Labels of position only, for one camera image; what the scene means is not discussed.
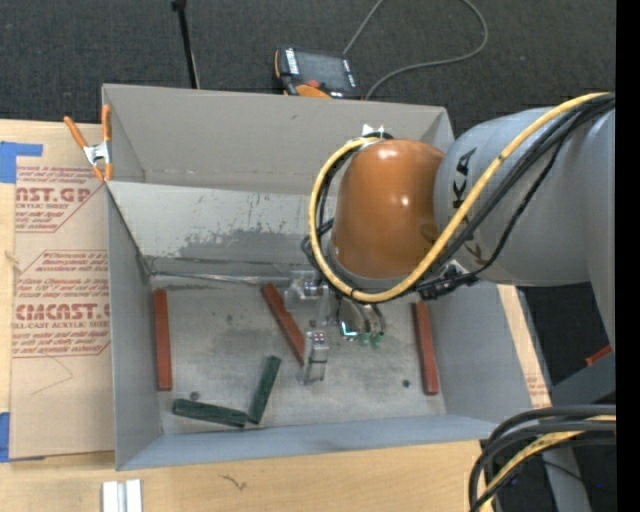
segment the black electronic device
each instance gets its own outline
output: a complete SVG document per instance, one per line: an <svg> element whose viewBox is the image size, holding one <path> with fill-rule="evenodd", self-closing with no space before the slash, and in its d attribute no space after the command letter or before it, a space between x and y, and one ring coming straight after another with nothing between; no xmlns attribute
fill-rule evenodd
<svg viewBox="0 0 640 512"><path fill-rule="evenodd" d="M275 76L285 94L362 99L351 62L344 54L280 46L275 54Z"/></svg>

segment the yellow cable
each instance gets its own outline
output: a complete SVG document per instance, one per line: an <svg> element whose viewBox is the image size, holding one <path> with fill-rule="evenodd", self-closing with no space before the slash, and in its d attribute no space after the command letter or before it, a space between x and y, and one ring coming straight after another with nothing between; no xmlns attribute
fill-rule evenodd
<svg viewBox="0 0 640 512"><path fill-rule="evenodd" d="M358 291L353 287L346 284L342 281L329 267L324 255L322 254L322 248L320 247L320 242L318 240L318 234L316 231L316 202L318 199L318 195L320 189L322 188L322 184L325 176L333 167L333 165L345 154L353 149L358 148L359 146L363 146L365 144L370 144L372 142L378 141L377 137L363 137L360 139L354 139L352 141L347 142L342 148L340 148L336 153L334 153L331 158L325 163L325 165L320 170L318 177L316 178L316 182L311 191L311 198L309 202L309 240L311 242L311 250L313 251L313 255L318 263L318 267L324 274L333 286L335 286L338 290L349 297L353 297L354 299L365 302L365 303L375 303L375 302L384 302L390 299L397 297L398 295L407 291L411 286L413 286L418 279L420 279L424 273L429 269L429 267L433 264L433 262L437 259L438 255L445 248L449 239L454 235L455 230L460 226L467 213L473 206L473 203L476 202L484 188L487 186L489 180L495 175L497 170L500 168L502 163L513 154L532 134L538 131L542 126L546 123L555 119L556 117L564 114L568 110L571 110L575 106L589 101L597 96L602 96L607 94L603 93L593 93L586 94L584 96L580 96L578 98L574 98L572 100L566 101L557 107L547 111L538 119L536 119L533 123L531 123L527 128L525 128L522 132L520 132L505 148L502 152L489 164L487 169L482 173L478 181L475 183L473 188L469 191L469 195L464 200L460 208L453 215L449 224L444 228L438 239L433 244L433 247L429 250L426 256L422 259L422 261L418 264L418 266L402 281L398 284L389 288L388 290L377 292L377 293L366 293L362 291Z"/></svg>
<svg viewBox="0 0 640 512"><path fill-rule="evenodd" d="M616 417L612 415L594 416L592 418L589 418L589 421L616 421ZM489 485L487 485L487 488L485 489L485 493L491 492L492 489L500 484L505 475L518 464L520 464L523 460L542 450L549 448L550 446L561 443L562 441L566 441L567 439L571 439L578 434L582 434L583 432L584 430L575 430L570 432L553 432L551 434L545 434L544 436L539 437L536 441L532 442L531 444L520 450L517 454L515 454L513 458L503 466L503 468L498 472L493 480L489 482ZM478 512L492 512L491 502L494 498L495 494L480 506Z"/></svg>

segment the black floor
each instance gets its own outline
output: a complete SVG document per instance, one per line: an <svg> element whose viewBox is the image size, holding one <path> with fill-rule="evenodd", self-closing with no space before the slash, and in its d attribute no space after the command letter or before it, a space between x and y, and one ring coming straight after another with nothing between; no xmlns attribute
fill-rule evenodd
<svg viewBox="0 0 640 512"><path fill-rule="evenodd" d="M278 44L341 51L374 4L191 0L186 13L201 87L279 93L272 79ZM398 75L371 99L444 106L459 136L503 114L615 91L615 0L474 5L489 29L480 53ZM482 39L482 25L462 0L387 0L349 56L366 89L400 67L470 53ZM6 119L59 121L71 115L96 122L105 82L190 86L169 0L0 0L0 70L0 117ZM524 292L554 383L607 343L588 284ZM615 455L605 450L580 459L585 480L605 482L594 487L596 512L617 510ZM551 502L532 505L529 498L548 487L540 468L532 468L510 491L521 499L507 508L505 497L505 510L554 509Z"/></svg>

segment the black stand pole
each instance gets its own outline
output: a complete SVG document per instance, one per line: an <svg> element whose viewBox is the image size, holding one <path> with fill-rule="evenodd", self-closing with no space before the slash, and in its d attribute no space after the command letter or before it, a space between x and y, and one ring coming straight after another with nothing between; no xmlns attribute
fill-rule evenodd
<svg viewBox="0 0 640 512"><path fill-rule="evenodd" d="M200 89L200 80L196 71L196 62L191 51L191 41L189 40L189 26L187 25L187 16L185 9L187 8L187 0L172 0L171 8L178 13L180 20L180 31L182 32L182 42L184 44L184 54L187 58L187 66L189 67L189 80L192 89Z"/></svg>

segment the blue tape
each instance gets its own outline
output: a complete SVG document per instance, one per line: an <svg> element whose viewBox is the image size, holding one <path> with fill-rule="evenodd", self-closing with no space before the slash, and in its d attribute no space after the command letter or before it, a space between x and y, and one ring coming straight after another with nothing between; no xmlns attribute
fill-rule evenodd
<svg viewBox="0 0 640 512"><path fill-rule="evenodd" d="M0 141L0 183L16 182L16 161L19 156L42 156L42 144Z"/></svg>
<svg viewBox="0 0 640 512"><path fill-rule="evenodd" d="M9 413L0 413L0 463L9 462Z"/></svg>

